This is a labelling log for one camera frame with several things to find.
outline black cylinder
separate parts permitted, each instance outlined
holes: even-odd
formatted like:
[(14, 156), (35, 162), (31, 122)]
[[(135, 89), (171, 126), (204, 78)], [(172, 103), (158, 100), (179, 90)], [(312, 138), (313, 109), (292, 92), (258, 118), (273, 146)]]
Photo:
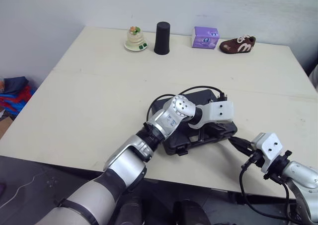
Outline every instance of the black cylinder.
[(155, 53), (166, 55), (169, 53), (170, 24), (168, 22), (159, 22), (157, 24)]

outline black plastic case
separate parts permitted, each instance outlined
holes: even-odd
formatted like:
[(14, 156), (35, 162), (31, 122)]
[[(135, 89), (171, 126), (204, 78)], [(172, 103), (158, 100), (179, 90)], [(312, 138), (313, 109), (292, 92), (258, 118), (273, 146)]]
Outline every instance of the black plastic case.
[[(217, 101), (216, 96), (209, 89), (185, 94), (185, 96), (195, 105), (205, 105), (211, 100)], [(152, 113), (155, 114), (162, 109), (168, 100), (169, 98), (154, 103)], [(187, 122), (181, 122), (177, 130), (163, 142), (163, 146), (168, 155), (184, 155), (188, 154), (190, 148), (226, 140), (237, 131), (238, 129), (233, 122), (227, 124), (208, 123), (198, 130), (190, 128)]]

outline gray floor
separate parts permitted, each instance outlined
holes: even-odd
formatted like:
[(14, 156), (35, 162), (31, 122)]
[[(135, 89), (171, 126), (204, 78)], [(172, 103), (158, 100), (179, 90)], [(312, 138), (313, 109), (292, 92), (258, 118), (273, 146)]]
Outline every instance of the gray floor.
[[(0, 183), (6, 183), (7, 188), (0, 197), (0, 205), (10, 199), (17, 188), (32, 180), (32, 184), (22, 188), (14, 200), (0, 209), (0, 225), (32, 225), (47, 214), (54, 201), (68, 197), (74, 190), (87, 180), (69, 173), (25, 160), (0, 156)], [(175, 201), (190, 199), (200, 204), (212, 224), (228, 225), (285, 225), (283, 221), (273, 220), (256, 214), (246, 205), (234, 203), (227, 193), (209, 188), (182, 185), (156, 180), (144, 180), (133, 194), (126, 197), (141, 196), (147, 203), (147, 208), (154, 217), (162, 219), (172, 211)], [(283, 215), (282, 205), (257, 205), (260, 210), (276, 215)]]

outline white plate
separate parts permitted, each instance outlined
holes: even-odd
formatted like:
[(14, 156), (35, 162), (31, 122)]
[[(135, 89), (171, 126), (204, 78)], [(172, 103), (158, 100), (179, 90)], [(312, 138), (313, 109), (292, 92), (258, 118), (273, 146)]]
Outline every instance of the white plate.
[(144, 43), (146, 43), (147, 46), (145, 46), (143, 49), (139, 49), (139, 45), (136, 46), (136, 48), (130, 48), (129, 46), (126, 45), (126, 44), (127, 44), (127, 41), (124, 43), (124, 46), (125, 46), (125, 48), (126, 48), (127, 50), (131, 50), (131, 51), (142, 51), (142, 50), (144, 50), (144, 49), (146, 49), (146, 48), (148, 47), (148, 42), (147, 42), (146, 40), (144, 40), (143, 44), (144, 44)]

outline white wall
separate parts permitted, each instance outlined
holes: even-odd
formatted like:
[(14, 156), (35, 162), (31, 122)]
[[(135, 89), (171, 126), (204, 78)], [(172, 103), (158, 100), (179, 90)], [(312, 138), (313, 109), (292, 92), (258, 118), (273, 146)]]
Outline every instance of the white wall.
[(318, 55), (318, 0), (0, 0), (0, 75), (39, 85), (84, 25), (171, 32), (217, 27), (222, 38), (254, 35), (289, 45), (302, 64)]

